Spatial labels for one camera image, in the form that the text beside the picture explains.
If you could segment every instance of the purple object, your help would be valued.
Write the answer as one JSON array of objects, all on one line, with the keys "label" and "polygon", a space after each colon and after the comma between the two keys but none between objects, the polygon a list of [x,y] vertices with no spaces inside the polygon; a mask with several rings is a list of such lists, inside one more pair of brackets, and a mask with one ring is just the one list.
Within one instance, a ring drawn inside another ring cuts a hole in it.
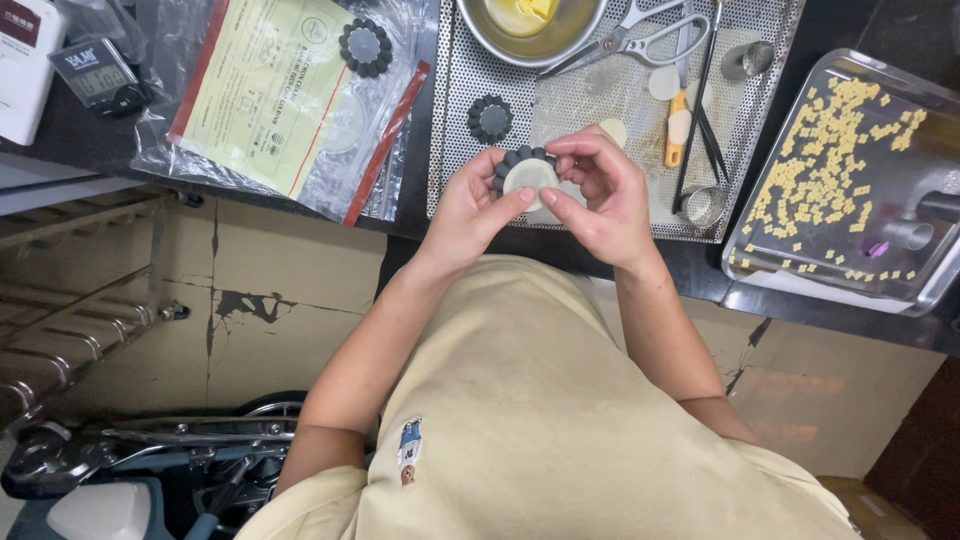
[{"label": "purple object", "polygon": [[887,248],[890,247],[890,242],[883,242],[882,244],[874,244],[874,247],[867,250],[867,255],[870,258],[877,258],[887,252]]}]

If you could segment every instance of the black countertop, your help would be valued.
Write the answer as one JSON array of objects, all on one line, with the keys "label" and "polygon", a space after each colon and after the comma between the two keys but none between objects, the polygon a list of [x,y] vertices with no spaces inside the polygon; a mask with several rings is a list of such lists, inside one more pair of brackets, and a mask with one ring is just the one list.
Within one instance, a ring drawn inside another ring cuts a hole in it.
[{"label": "black countertop", "polygon": [[[849,47],[938,85],[960,90],[960,56],[953,52],[950,34],[952,9],[951,0],[806,0],[737,207],[742,209],[749,196],[807,72],[827,52]],[[428,16],[436,18],[438,14]],[[431,73],[412,108],[410,144],[396,221],[361,216],[357,227],[413,240],[425,235],[429,225],[426,188],[433,88]],[[133,116],[94,118],[57,77],[35,144],[21,147],[0,139],[0,151],[324,219],[289,199],[171,180],[130,169],[129,161],[135,151],[134,122]],[[733,282],[720,270],[719,245],[666,240],[657,244],[682,295],[785,321],[960,354],[960,333],[951,328],[960,310],[960,290],[956,285],[933,312],[911,318]],[[569,233],[508,227],[494,239],[489,251],[535,258],[570,272],[612,277],[610,266],[594,258]]]}]

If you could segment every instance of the fingernail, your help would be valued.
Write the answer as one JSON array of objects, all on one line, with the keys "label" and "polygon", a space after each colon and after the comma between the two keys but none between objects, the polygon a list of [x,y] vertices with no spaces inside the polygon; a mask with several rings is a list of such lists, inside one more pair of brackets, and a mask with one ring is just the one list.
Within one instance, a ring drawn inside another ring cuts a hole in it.
[{"label": "fingernail", "polygon": [[553,188],[545,187],[540,190],[540,198],[544,203],[552,205],[557,202],[557,194],[553,192]]}]

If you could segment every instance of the beige t-shirt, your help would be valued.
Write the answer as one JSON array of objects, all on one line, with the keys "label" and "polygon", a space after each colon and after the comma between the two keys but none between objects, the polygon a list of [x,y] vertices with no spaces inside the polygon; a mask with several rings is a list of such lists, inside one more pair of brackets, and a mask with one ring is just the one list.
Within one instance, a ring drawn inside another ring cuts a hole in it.
[{"label": "beige t-shirt", "polygon": [[377,440],[368,472],[304,480],[237,538],[857,538],[813,476],[687,414],[582,282],[525,258],[450,287]]}]

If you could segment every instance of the kitchen scissors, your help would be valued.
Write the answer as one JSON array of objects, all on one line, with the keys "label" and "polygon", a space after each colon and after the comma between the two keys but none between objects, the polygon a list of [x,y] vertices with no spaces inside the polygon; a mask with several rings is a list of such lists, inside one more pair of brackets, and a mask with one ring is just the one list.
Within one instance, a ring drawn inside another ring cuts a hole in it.
[{"label": "kitchen scissors", "polygon": [[[645,12],[636,6],[637,0],[630,0],[630,8],[627,10],[627,14],[624,15],[623,20],[620,21],[620,24],[606,37],[602,37],[590,45],[585,46],[574,53],[570,58],[558,64],[541,68],[538,72],[538,76],[543,78],[565,73],[566,71],[583,67],[589,63],[593,63],[614,53],[627,53],[634,55],[646,63],[655,66],[668,65],[675,63],[680,59],[686,58],[694,51],[694,49],[699,47],[700,44],[704,42],[708,35],[710,21],[705,15],[700,13],[692,13],[687,15],[681,18],[679,21],[657,30],[650,36],[641,37],[640,39],[626,39],[627,32],[630,31],[631,28],[635,27],[640,21],[656,15],[657,13],[679,7],[685,1],[686,0],[669,0],[668,2],[664,2],[663,4],[660,4],[659,6],[656,6],[655,8]],[[692,42],[690,46],[686,48],[686,50],[678,53],[672,58],[663,60],[650,57],[649,50],[651,43],[670,34],[671,32],[680,31],[683,26],[691,23],[698,23],[703,31],[699,36],[697,36],[696,41]]]}]

